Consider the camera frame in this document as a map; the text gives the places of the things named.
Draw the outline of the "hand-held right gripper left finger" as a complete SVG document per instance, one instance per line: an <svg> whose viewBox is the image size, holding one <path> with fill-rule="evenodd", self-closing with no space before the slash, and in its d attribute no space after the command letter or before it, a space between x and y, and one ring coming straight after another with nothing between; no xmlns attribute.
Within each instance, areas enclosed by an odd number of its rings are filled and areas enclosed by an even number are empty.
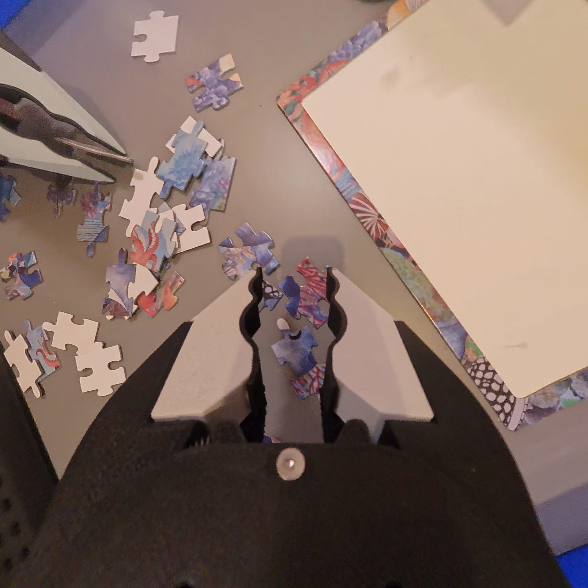
<svg viewBox="0 0 588 588"><path fill-rule="evenodd" d="M259 348L262 270L248 271L192 319L151 411L156 422L232 422L264 438L267 400Z"/></svg>

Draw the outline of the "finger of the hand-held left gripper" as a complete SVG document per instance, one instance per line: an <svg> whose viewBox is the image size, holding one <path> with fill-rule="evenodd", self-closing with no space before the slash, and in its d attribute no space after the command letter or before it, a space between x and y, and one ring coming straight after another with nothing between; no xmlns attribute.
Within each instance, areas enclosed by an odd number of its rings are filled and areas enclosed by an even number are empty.
<svg viewBox="0 0 588 588"><path fill-rule="evenodd" d="M1 88L22 94L94 141L126 155L109 131L17 45L1 45Z"/></svg>
<svg viewBox="0 0 588 588"><path fill-rule="evenodd" d="M116 179L85 163L51 151L44 143L18 136L1 126L1 155L11 165L54 172L73 178L99 183L114 183Z"/></svg>

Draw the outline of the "pile of jigsaw puzzle pieces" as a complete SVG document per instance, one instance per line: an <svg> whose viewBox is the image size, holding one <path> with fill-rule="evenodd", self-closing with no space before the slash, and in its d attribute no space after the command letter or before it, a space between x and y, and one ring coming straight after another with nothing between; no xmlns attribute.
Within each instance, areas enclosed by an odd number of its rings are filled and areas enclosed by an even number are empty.
<svg viewBox="0 0 588 588"><path fill-rule="evenodd" d="M143 57L146 63L154 63L158 62L162 54L174 52L178 24L179 16L166 16L164 11L153 11L148 19L136 21L134 35L143 35L145 39L132 43L130 55ZM209 105L214 110L227 106L228 97L243 87L238 74L223 78L234 67L232 55L227 54L187 80L190 92L205 90L194 100L197 112ZM176 254L211 242L207 226L196 230L193 226L206 222L211 210L224 210L236 160L224 156L224 142L210 135L202 121L188 118L185 124L188 121L191 121L191 126L182 126L167 143L172 152L169 161L160 164L158 158L153 157L147 171L134 169L130 181L134 195L130 201L123 201L119 213L121 218L128 221L126 235L132 243L132 250L128 256L127 250L121 249L119 261L107 266L105 280L109 284L109 295L104 298L102 306L102 313L107 319L129 319L138 308L151 317L162 308L173 308L178 300L176 291L185 280L177 271L165 281L159 280L167 261ZM86 152L56 142L55 137L112 151L86 136L76 126L48 114L22 94L2 88L1 126L18 136L40 141L51 151L67 158L79 160L77 152ZM55 182L48 188L47 199L54 204L55 217L59 217L63 206L75 202L77 192L72 188L72 183L76 178L54 174ZM190 181L196 178L200 178L201 183L190 194L190 208L184 204L170 208L165 201L171 190L184 192ZM77 240L87 243L86 255L89 258L95 253L96 243L105 242L109 234L109 227L103 224L103 219L105 211L111 208L112 197L101 191L100 184L93 182L92 192L80 196L85 216L83 223L77 226ZM257 263L267 274L279 266L270 251L274 241L267 233L257 234L248 223L241 225L236 233L242 239L243 247L235 247L230 238L219 245L219 251L225 258L223 270L227 277L244 277L253 263ZM1 268L1 280L9 283L5 289L8 300L26 300L32 296L33 288L42 283L43 278L38 269L29 271L36 263L35 251L14 253L8 258L6 266ZM320 272L308 258L297 269L311 278L311 282L314 280L313 286L316 285L318 290L308 290L308 295L302 295L299 302L300 290L293 276L287 276L278 288L264 280L259 310L264 307L273 309L283 295L288 295L294 297L291 300L293 306L287 305L289 312L293 316L299 317L302 313L311 318L311 309L317 311L315 316L318 322L315 325L319 327L326 322L327 317L321 313L316 302L313 303L314 307L311 306L310 296L318 294L315 300L326 299L326 273ZM292 387L297 397L305 399L318 394L323 385L325 364L317 364L312 355L311 349L317 342L307 327L293 333L285 320L280 319L277 324L283 340L274 344L272 349L281 364L287 362L292 367L296 376ZM113 393L113 386L126 380L124 368L112 370L110 367L111 362L121 360L120 347L105 348L102 342L96 340L96 321L85 319L83 324L78 324L72 321L72 315L60 312L56 323L44 323L44 326L34 329L30 322L26 322L26 329L26 339L5 331L6 345L3 346L4 357L8 366L16 370L17 382L23 393L31 390L36 398L41 398L43 389L40 381L61 367L59 357L47 348L48 331L54 334L51 342L53 347L77 347L78 371L92 370L90 376L79 379L83 392L96 391L99 396L105 396Z"/></svg>

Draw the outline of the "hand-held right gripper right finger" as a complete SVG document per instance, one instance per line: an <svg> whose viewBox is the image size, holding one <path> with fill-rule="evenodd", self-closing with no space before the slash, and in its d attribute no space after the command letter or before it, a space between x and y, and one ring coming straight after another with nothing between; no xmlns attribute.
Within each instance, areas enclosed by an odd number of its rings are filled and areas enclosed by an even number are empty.
<svg viewBox="0 0 588 588"><path fill-rule="evenodd" d="M431 422L433 410L393 317L342 272L327 267L326 353L322 386L323 438L362 421L377 442L390 420Z"/></svg>

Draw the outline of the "puzzle board with colourful border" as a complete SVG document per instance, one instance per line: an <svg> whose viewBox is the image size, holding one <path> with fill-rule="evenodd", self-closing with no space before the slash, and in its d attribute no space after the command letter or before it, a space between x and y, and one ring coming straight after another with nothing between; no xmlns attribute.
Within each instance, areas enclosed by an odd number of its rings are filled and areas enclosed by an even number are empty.
<svg viewBox="0 0 588 588"><path fill-rule="evenodd" d="M587 397L587 1L396 1L277 104L505 428Z"/></svg>

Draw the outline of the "dark perforated panel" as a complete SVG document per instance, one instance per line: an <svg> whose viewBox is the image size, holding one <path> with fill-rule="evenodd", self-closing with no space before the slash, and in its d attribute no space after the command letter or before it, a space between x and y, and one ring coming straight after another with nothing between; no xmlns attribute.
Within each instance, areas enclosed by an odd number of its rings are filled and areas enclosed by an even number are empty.
<svg viewBox="0 0 588 588"><path fill-rule="evenodd" d="M1 355L1 587L31 558L56 474L16 376Z"/></svg>

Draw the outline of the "single jigsaw puzzle piece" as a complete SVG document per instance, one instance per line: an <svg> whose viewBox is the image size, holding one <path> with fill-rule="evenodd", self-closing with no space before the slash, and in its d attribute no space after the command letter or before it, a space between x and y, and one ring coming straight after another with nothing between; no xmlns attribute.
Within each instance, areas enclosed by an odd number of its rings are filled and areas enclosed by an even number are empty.
<svg viewBox="0 0 588 588"><path fill-rule="evenodd" d="M74 140L71 140L68 138L59 138L59 137L55 137L54 141L62 143L63 145L70 146L71 148L77 149L78 151L90 153L93 156L97 156L97 157L101 157L101 158L115 160L115 161L118 161L118 162L123 163L125 165L131 165L134 162L133 159L128 158L125 155L122 155L118 152L108 151L100 146L93 146L93 145L90 145L87 143L81 143L81 142L77 142L77 141L74 141Z"/></svg>

